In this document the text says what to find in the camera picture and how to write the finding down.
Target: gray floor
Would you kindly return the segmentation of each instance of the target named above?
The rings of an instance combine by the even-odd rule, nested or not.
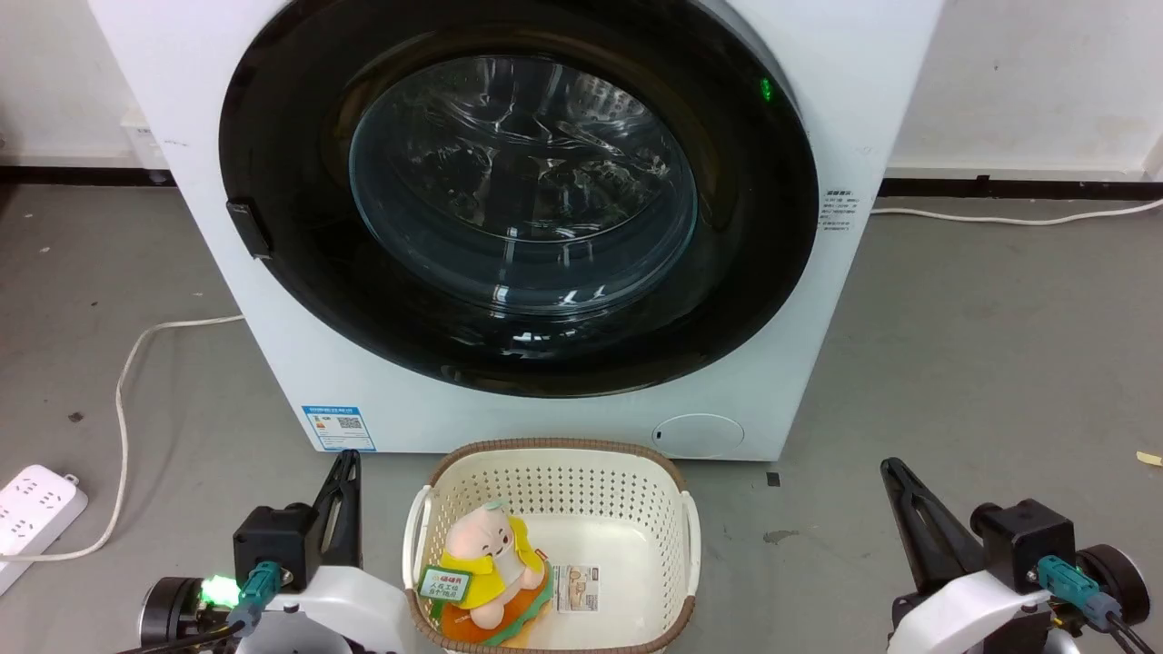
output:
[[[1039,218],[1096,205],[912,206]],[[672,652],[883,651],[890,602],[911,590],[877,469],[891,455],[962,517],[1040,498],[1080,545],[1123,548],[1163,588],[1163,470],[1134,456],[1163,450],[1160,253],[1158,212],[1044,229],[875,219],[775,465],[782,488],[765,465],[680,465],[705,564]],[[176,192],[0,187],[0,481],[34,462],[81,478],[90,507],[55,550],[90,543],[108,518],[113,388],[138,332],[233,311]],[[311,500],[330,464],[243,324],[160,334],[143,355],[122,523],[100,553],[36,564],[0,597],[6,653],[135,645],[150,584],[229,574],[247,512]],[[406,503],[435,461],[365,458],[366,569],[390,582]],[[1141,632],[1163,646],[1163,619]],[[1083,645],[1116,651],[1106,637]]]

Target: green led light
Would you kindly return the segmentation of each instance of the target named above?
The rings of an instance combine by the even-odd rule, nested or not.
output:
[[[214,575],[202,582],[202,602],[215,606],[228,606],[234,609],[238,605],[238,583],[230,577]]]

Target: washing machine door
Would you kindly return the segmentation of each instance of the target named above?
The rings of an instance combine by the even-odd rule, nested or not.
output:
[[[757,42],[683,0],[294,1],[227,92],[228,208],[400,365],[531,397],[664,383],[752,336],[811,251],[812,152]]]

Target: teal connector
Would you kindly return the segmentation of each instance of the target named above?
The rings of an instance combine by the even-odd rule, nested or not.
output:
[[[1037,584],[1058,599],[1078,607],[1099,631],[1110,631],[1107,614],[1122,617],[1122,607],[1098,588],[1098,582],[1057,556],[1043,556],[1037,562]]]
[[[240,637],[248,637],[255,632],[258,620],[263,616],[263,609],[274,599],[279,589],[283,588],[283,568],[273,561],[263,561],[247,576],[247,583],[242,584],[238,591],[238,605],[227,616],[227,624],[233,625],[242,621],[245,626],[238,632]]]

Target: front-loading washing machine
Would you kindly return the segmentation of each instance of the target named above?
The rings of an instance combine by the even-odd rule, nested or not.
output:
[[[775,461],[939,0],[90,0],[316,449]]]

